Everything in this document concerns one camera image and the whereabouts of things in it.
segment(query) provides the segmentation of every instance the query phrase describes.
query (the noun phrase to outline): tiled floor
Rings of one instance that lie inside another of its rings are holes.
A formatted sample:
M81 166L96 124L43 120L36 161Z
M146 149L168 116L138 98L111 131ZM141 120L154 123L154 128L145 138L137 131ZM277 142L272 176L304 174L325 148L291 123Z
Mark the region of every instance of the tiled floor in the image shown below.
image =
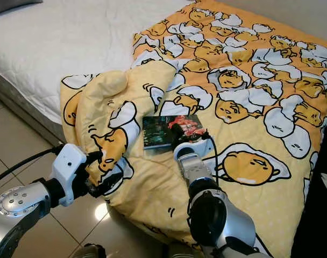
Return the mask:
M0 173L51 145L0 102ZM0 181L0 194L51 172L54 154L31 162ZM86 195L56 207L21 239L15 258L71 257L85 243L97 243L110 258L161 257L161 244L137 229L102 198Z

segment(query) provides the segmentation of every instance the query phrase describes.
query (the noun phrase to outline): white mattress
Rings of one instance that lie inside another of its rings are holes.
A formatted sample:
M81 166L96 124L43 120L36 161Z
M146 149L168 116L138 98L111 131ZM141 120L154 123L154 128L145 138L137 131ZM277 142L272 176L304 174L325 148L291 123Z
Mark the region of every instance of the white mattress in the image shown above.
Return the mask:
M132 36L187 0L44 0L0 14L0 75L61 124L66 75L127 70Z

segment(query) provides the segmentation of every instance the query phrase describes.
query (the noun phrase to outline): bed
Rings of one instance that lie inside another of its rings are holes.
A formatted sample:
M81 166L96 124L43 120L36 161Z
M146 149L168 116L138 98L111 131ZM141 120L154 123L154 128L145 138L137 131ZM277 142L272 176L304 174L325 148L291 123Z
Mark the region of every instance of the bed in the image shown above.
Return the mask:
M52 0L0 13L0 99L52 144L65 141L60 80L128 69L133 33L186 4Z

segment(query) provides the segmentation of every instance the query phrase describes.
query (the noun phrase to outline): black cable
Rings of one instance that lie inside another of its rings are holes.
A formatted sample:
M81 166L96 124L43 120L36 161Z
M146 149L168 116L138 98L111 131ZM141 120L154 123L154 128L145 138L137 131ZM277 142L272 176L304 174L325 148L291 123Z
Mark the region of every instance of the black cable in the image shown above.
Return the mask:
M50 152L58 155L60 153L60 151L62 150L63 146L64 145L61 144L60 146L56 146L56 147L53 147L51 149L47 149L46 151L43 151L43 152L37 153L36 155L33 155L31 157L28 157L26 160L23 160L23 161L19 162L18 164L14 165L13 167L7 169L5 172L3 172L2 174L0 174L0 180L3 179L4 177L8 176L10 173L12 173L17 168L20 168L24 164L26 164L26 163L28 163L28 162L30 162L32 160L35 160L38 157L41 157L41 156L43 156L45 154L48 154Z
M218 161L217 161L217 149L216 149L216 144L215 144L215 142L214 142L214 139L213 139L212 137L210 137L210 140L211 140L211 142L212 142L212 145L213 145L213 147L214 147L214 152L215 152L215 173L216 173L216 184L217 184L217 186L219 186L219 185L218 185L218 169L217 169L217 167L218 167Z

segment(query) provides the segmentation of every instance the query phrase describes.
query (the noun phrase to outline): bed frame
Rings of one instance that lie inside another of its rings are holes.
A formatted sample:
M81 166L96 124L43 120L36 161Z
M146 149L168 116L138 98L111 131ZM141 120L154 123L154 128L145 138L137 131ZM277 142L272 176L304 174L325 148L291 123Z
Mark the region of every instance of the bed frame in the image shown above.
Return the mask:
M1 75L0 101L2 101L16 115L21 117L52 145L57 146L59 142L66 142L62 125L52 122L40 113Z

